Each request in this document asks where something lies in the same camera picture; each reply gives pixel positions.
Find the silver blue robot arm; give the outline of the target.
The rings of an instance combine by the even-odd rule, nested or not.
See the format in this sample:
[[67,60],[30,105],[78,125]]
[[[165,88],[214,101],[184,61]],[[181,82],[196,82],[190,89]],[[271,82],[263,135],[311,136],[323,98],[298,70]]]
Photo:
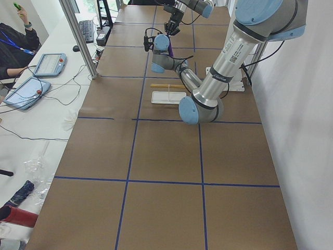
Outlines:
[[209,18],[213,12],[216,1],[204,0],[183,0],[183,1],[155,1],[163,6],[163,10],[170,13],[168,22],[164,23],[164,32],[167,36],[174,36],[180,32],[179,25],[182,22],[187,8],[196,12],[199,17]]
[[170,56],[166,35],[157,35],[153,41],[152,71],[175,71],[191,93],[180,100],[181,119],[187,124],[199,124],[220,118],[224,111],[220,94],[254,46],[300,37],[305,30],[307,9],[307,1],[238,1],[234,31],[204,80],[195,75],[184,59]]

